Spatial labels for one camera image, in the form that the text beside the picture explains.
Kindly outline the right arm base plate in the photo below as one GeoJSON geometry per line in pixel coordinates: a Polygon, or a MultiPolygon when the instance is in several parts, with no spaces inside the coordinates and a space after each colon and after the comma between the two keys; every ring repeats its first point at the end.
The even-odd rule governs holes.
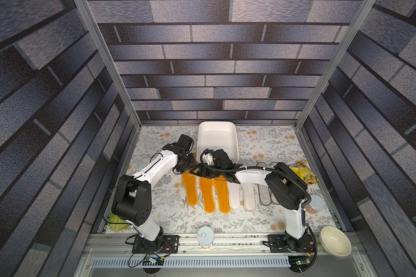
{"type": "Polygon", "coordinates": [[[269,234],[266,243],[272,253],[313,253],[316,250],[316,243],[307,233],[300,239],[288,234],[269,234]]]}

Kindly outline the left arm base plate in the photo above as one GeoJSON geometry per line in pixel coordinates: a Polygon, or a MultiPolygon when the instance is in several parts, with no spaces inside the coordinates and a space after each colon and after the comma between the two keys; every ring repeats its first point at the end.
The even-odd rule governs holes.
{"type": "Polygon", "coordinates": [[[132,245],[132,253],[176,254],[179,249],[179,240],[180,236],[178,235],[159,235],[155,241],[149,241],[137,234],[132,245]]]}

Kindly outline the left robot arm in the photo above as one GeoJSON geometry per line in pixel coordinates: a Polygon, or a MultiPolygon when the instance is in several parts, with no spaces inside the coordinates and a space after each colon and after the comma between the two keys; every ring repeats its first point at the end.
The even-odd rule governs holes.
{"type": "Polygon", "coordinates": [[[155,242],[162,233],[150,216],[153,186],[168,172],[182,174],[196,166],[190,152],[193,145],[191,137],[181,135],[176,143],[165,145],[142,170],[120,177],[114,192],[112,214],[133,225],[143,239],[155,242]]]}

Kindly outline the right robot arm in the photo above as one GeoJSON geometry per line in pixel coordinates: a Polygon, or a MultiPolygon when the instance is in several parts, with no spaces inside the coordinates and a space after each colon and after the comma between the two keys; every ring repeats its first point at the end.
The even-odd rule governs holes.
{"type": "Polygon", "coordinates": [[[246,166],[233,163],[224,150],[204,150],[200,162],[191,173],[202,178],[223,177],[235,184],[257,184],[267,186],[284,208],[286,228],[285,239],[289,243],[300,244],[305,238],[307,226],[305,207],[312,198],[307,185],[288,165],[283,162],[273,167],[246,166]]]}

